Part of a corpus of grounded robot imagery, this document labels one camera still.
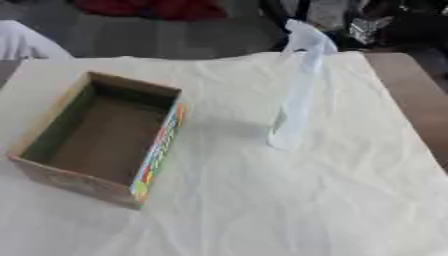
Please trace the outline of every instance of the white cloth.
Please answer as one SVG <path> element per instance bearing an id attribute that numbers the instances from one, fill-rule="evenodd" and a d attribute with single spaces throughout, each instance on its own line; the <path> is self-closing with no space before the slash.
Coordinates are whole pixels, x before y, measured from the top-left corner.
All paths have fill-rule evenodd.
<path id="1" fill-rule="evenodd" d="M 141 211 L 35 184 L 2 157 L 1 254 L 448 255 L 448 179 L 361 54 L 325 59 L 300 149 L 266 145 L 294 63 L 25 62 L 0 91 L 0 154 L 87 70 L 180 87 L 189 113 Z"/>
<path id="2" fill-rule="evenodd" d="M 13 20 L 0 21 L 0 60 L 70 59 L 55 42 Z"/>

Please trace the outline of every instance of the wooden table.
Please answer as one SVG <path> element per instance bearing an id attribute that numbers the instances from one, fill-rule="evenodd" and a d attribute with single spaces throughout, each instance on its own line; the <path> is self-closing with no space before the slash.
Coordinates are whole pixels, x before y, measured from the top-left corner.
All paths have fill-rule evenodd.
<path id="1" fill-rule="evenodd" d="M 448 95 L 409 55 L 371 53 L 366 57 L 437 161 L 448 170 Z M 0 88 L 18 64 L 0 61 Z"/>

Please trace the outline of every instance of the colorful printed label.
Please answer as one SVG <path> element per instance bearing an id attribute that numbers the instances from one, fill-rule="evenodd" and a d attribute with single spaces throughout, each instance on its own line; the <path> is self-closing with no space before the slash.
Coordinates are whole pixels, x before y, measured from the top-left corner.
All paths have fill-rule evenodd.
<path id="1" fill-rule="evenodd" d="M 149 150 L 131 186 L 131 192 L 138 201 L 144 202 L 148 197 L 148 188 L 152 184 L 154 177 L 160 172 L 162 161 L 177 130 L 182 124 L 184 113 L 185 107 L 182 104 L 174 107 L 154 140 L 154 145 Z"/>

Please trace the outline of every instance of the cardboard box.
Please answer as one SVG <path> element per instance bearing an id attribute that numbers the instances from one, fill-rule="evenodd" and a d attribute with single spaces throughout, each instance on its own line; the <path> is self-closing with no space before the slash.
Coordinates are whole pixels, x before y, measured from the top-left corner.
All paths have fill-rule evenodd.
<path id="1" fill-rule="evenodd" d="M 8 157 L 35 181 L 139 208 L 182 123 L 180 94 L 88 73 Z"/>

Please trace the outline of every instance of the floor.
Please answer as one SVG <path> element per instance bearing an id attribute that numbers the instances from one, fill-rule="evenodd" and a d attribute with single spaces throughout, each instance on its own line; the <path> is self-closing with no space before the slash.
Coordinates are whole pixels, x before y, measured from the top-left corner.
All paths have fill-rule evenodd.
<path id="1" fill-rule="evenodd" d="M 258 0 L 217 1 L 228 12 L 228 19 L 167 22 L 103 17 L 85 14 L 65 0 L 28 0 L 19 5 L 0 0 L 0 19 L 18 20 L 77 57 L 224 58 L 267 51 L 282 37 L 260 14 Z M 314 0 L 311 19 L 337 27 L 345 2 Z M 448 92 L 446 58 L 433 49 L 410 54 Z"/>

